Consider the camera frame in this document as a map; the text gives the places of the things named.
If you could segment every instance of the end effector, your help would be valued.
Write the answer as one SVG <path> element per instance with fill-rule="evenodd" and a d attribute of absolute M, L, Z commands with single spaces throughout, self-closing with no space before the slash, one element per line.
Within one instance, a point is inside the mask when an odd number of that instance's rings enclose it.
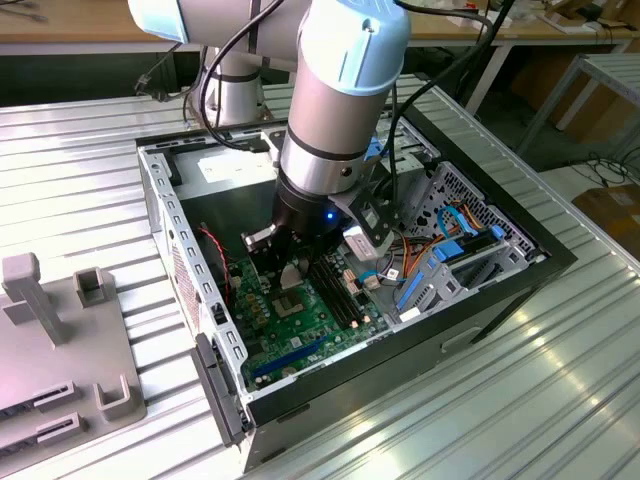
<path fill-rule="evenodd" d="M 409 32 L 407 13 L 391 0 L 311 4 L 300 26 L 273 210 L 276 229 L 309 237 L 344 230 L 360 260 L 386 253 L 397 214 L 359 179 L 402 70 Z"/>

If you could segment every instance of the sticker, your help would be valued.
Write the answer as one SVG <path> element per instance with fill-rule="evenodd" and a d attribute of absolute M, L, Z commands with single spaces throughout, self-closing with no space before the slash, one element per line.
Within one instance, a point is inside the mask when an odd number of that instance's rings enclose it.
<path fill-rule="evenodd" d="M 621 207 L 630 207 L 633 205 L 633 199 L 626 193 L 611 192 L 609 195 L 611 195 L 611 198 L 613 198 Z"/>
<path fill-rule="evenodd" d="M 201 159 L 198 167 L 207 183 L 234 180 L 248 185 L 276 178 L 268 153 L 222 151 Z"/>
<path fill-rule="evenodd" d="M 395 268 L 390 268 L 389 271 L 387 271 L 387 278 L 389 280 L 395 280 L 396 278 L 398 278 L 399 273 L 400 272 Z"/>
<path fill-rule="evenodd" d="M 420 310 L 418 310 L 418 307 L 413 307 L 400 315 L 400 321 L 403 323 L 408 322 L 409 320 L 417 317 L 418 315 L 420 315 Z"/>

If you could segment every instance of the black plastic bracket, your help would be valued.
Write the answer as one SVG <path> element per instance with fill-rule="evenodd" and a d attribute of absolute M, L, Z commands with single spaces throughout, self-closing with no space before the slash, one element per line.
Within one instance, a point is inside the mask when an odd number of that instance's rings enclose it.
<path fill-rule="evenodd" d="M 239 444 L 245 437 L 242 417 L 234 403 L 234 389 L 229 387 L 222 372 L 222 364 L 207 337 L 196 335 L 196 348 L 191 359 L 209 402 L 213 419 L 225 447 Z"/>
<path fill-rule="evenodd" d="M 346 192 L 329 195 L 329 199 L 360 225 L 375 247 L 385 242 L 398 222 L 398 215 L 391 205 L 380 204 L 362 184 L 357 184 Z M 375 217 L 373 225 L 367 215 Z"/>

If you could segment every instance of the ribbed metal surface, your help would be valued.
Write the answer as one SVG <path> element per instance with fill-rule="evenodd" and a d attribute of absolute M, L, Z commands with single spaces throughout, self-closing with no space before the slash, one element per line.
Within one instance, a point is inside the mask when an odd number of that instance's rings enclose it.
<path fill-rule="evenodd" d="M 419 84 L 403 78 L 400 98 Z M 266 96 L 286 115 L 290 88 Z M 484 343 L 248 477 L 637 479 L 637 263 L 444 94 L 418 107 L 579 262 Z M 115 275 L 149 412 L 15 478 L 240 476 L 187 355 L 131 141 L 181 129 L 180 116 L 144 98 L 0 110 L 0 256 L 35 251 L 45 281 L 93 265 Z"/>
<path fill-rule="evenodd" d="M 581 68 L 640 107 L 640 53 L 585 55 Z"/>

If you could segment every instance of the cardboard box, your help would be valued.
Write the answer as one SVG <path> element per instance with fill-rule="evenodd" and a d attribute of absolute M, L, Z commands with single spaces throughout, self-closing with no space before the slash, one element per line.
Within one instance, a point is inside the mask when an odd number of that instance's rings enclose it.
<path fill-rule="evenodd" d="M 578 16 L 577 18 L 567 18 L 557 12 L 546 12 L 544 16 L 550 23 L 556 24 L 560 27 L 582 27 L 582 25 L 587 22 L 583 17 Z"/>
<path fill-rule="evenodd" d="M 547 13 L 559 13 L 567 19 L 581 18 L 577 11 L 589 5 L 591 2 L 592 0 L 556 0 L 547 4 Z"/>
<path fill-rule="evenodd" d="M 640 260 L 640 186 L 594 188 L 573 204 Z"/>

